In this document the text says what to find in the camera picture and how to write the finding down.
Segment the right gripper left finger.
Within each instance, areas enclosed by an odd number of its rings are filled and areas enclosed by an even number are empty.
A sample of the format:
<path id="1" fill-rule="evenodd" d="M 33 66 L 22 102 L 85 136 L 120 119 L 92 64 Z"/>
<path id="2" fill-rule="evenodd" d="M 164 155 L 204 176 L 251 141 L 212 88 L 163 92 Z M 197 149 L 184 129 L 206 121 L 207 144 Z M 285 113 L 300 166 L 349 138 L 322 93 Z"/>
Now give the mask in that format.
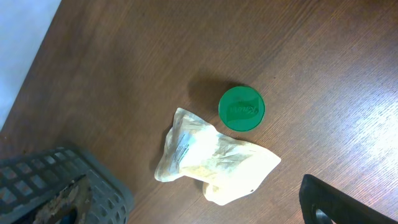
<path id="1" fill-rule="evenodd" d="M 34 215 L 34 224 L 85 224 L 93 193 L 89 178 L 81 175 L 72 180 L 53 199 L 43 204 Z"/>

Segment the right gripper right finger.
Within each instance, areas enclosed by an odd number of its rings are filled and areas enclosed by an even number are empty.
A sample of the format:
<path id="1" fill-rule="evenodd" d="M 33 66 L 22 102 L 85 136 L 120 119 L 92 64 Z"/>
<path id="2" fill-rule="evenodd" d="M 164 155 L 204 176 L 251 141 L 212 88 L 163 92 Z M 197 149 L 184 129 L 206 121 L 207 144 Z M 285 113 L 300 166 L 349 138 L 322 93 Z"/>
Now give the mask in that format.
<path id="1" fill-rule="evenodd" d="M 397 224 L 310 174 L 303 176 L 299 202 L 305 224 Z"/>

